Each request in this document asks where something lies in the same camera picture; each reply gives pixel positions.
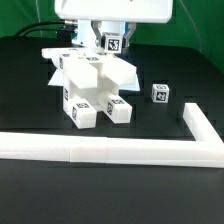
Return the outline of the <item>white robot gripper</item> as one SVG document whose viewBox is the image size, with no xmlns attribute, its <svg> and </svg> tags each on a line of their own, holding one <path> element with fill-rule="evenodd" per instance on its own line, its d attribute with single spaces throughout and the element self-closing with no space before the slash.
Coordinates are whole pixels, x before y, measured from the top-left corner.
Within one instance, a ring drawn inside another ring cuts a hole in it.
<svg viewBox="0 0 224 224">
<path fill-rule="evenodd" d="M 167 23 L 172 17 L 173 0 L 55 0 L 54 10 L 64 20 L 92 20 L 97 47 L 105 48 L 101 21 L 124 23 L 122 52 L 130 46 L 135 23 Z"/>
</svg>

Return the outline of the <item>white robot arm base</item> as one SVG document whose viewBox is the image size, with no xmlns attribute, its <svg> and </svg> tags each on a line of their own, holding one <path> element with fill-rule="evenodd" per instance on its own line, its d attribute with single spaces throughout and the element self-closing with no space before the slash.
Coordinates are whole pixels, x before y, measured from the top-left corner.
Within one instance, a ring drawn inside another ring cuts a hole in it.
<svg viewBox="0 0 224 224">
<path fill-rule="evenodd" d="M 97 47 L 95 44 L 96 36 L 92 30 L 90 20 L 79 20 L 78 28 L 76 29 L 76 36 L 72 39 L 73 44 L 81 45 L 96 52 L 104 53 L 104 54 L 112 54 L 105 53 L 103 48 Z M 124 23 L 125 22 L 112 22 L 112 21 L 101 21 L 100 33 L 103 35 L 104 33 L 118 33 L 123 37 L 124 33 Z"/>
</svg>

